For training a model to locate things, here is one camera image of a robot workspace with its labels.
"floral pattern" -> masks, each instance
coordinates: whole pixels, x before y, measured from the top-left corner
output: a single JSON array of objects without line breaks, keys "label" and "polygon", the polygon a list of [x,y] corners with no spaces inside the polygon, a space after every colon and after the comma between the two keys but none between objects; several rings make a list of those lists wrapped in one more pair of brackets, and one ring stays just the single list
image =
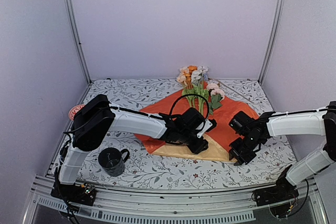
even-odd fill
[{"label": "floral pattern", "polygon": [[[272,110],[257,81],[217,81],[226,96],[247,103],[259,115]],[[97,94],[105,94],[113,103],[140,110],[181,88],[172,79],[98,80],[92,84],[84,103]],[[107,147],[119,150],[127,148],[131,152],[125,164],[125,172],[119,177],[108,176],[98,164],[99,153]],[[281,171],[295,161],[285,137],[269,139],[251,163],[234,166],[232,163],[150,155],[133,134],[108,132],[100,147],[85,159],[77,179],[109,186],[146,189],[233,188],[274,182]],[[58,165],[56,158],[53,169]]]}]

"red circular object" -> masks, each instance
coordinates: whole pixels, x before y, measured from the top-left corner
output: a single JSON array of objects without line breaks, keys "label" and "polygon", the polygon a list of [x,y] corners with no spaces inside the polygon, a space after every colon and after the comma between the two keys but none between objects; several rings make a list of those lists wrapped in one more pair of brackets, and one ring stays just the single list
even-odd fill
[{"label": "red circular object", "polygon": [[70,111],[69,111],[69,118],[70,120],[74,120],[74,117],[76,115],[76,113],[78,111],[80,111],[85,105],[84,104],[80,104],[80,105],[76,105],[75,107],[73,107]]}]

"white flower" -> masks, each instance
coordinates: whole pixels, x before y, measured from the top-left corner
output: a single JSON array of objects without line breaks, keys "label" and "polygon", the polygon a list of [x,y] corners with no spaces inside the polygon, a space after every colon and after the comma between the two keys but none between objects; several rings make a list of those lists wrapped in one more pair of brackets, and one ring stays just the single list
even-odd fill
[{"label": "white flower", "polygon": [[191,82],[195,82],[196,80],[199,80],[201,78],[201,72],[197,69],[195,71],[193,71],[193,73],[191,74]]},{"label": "white flower", "polygon": [[180,75],[176,78],[178,83],[183,83],[185,82],[186,78],[185,75],[183,73],[180,73]]},{"label": "white flower", "polygon": [[209,68],[206,66],[198,66],[197,70],[199,70],[201,73],[207,73]]},{"label": "white flower", "polygon": [[221,89],[214,89],[214,90],[211,91],[210,94],[211,94],[211,95],[220,94],[220,96],[222,97],[221,101],[223,101],[224,98],[225,98],[225,93],[224,93],[224,91],[221,90]]},{"label": "white flower", "polygon": [[188,67],[180,68],[180,72],[181,73],[189,73],[189,68]]},{"label": "white flower", "polygon": [[206,86],[207,90],[211,90],[211,89],[219,89],[219,86],[215,83],[209,83],[208,86]]}]

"red cloth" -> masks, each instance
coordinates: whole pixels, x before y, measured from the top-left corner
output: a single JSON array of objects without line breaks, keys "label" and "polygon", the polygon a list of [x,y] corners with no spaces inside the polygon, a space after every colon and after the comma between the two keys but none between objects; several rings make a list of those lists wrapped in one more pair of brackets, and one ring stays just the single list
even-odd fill
[{"label": "red cloth", "polygon": [[[149,105],[143,108],[141,111],[146,113],[165,113],[169,114],[174,101],[182,95],[182,90],[164,98],[163,100]],[[209,119],[215,119],[217,126],[206,134],[220,144],[225,150],[229,151],[229,144],[239,137],[235,131],[229,126],[230,120],[239,111],[244,111],[250,117],[256,119],[258,114],[247,104],[243,102],[234,101],[228,97],[221,102],[223,106],[214,111],[214,115],[210,115]],[[189,103],[187,99],[181,99],[176,104],[173,114],[183,114],[189,109]],[[136,137],[142,141],[145,148],[149,153],[153,153],[155,150],[165,144],[164,141],[156,140],[148,136],[138,135]]]}]

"beige cloth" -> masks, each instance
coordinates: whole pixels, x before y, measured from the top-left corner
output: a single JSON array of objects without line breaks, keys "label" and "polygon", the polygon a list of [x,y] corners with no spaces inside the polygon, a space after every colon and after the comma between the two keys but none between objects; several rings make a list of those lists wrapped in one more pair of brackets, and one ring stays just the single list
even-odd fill
[{"label": "beige cloth", "polygon": [[172,144],[165,144],[160,148],[158,148],[156,151],[154,151],[152,154],[167,157],[203,159],[203,160],[219,161],[227,163],[236,162],[235,159],[229,160],[229,153],[210,136],[204,134],[203,137],[208,141],[208,149],[202,151],[198,155],[193,154],[187,146],[172,145]]}]

